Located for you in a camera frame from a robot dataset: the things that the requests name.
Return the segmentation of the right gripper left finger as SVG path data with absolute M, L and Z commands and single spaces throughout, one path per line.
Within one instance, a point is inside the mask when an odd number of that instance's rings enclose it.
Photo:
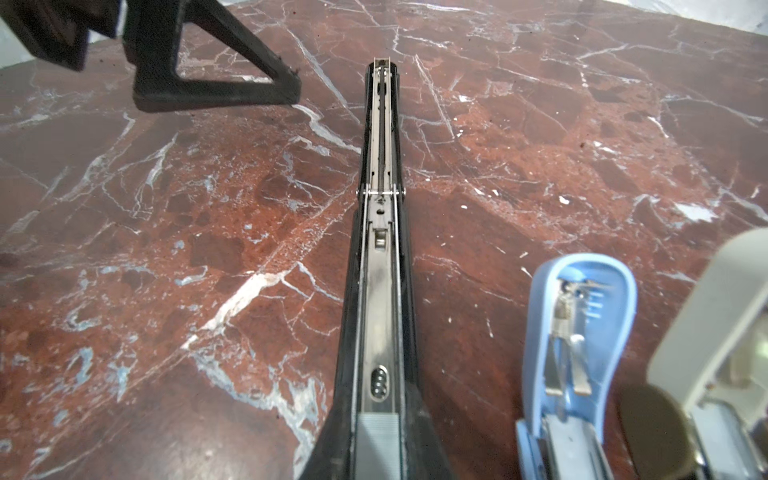
M 358 400 L 356 386 L 335 390 L 332 408 L 300 475 L 301 480 L 354 478 Z

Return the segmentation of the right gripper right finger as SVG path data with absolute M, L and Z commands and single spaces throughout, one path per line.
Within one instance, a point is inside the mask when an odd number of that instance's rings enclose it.
M 405 478 L 455 479 L 420 390 L 405 384 Z

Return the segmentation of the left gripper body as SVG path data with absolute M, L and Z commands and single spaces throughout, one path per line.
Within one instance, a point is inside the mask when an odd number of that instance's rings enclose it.
M 1 18 L 34 57 L 72 71 L 85 66 L 89 34 L 117 36 L 120 0 L 2 0 Z

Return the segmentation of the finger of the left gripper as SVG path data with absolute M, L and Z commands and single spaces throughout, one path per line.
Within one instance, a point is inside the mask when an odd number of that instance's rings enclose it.
M 294 105 L 301 80 L 228 1 L 128 1 L 123 28 L 144 112 Z

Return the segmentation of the blue mini stapler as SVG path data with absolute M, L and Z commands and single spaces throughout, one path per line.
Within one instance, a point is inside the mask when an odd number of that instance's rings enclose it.
M 636 308 L 634 276 L 613 257 L 569 254 L 536 270 L 516 423 L 523 478 L 612 478 L 606 402 Z

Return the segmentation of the white mini stapler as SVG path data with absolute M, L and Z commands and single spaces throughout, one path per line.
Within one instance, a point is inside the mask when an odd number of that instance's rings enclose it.
M 619 414 L 641 479 L 766 478 L 766 229 L 713 256 Z

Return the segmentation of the staple strip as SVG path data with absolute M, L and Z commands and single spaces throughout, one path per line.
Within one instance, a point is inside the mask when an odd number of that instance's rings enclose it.
M 356 480 L 400 479 L 400 418 L 395 413 L 358 415 L 355 438 Z

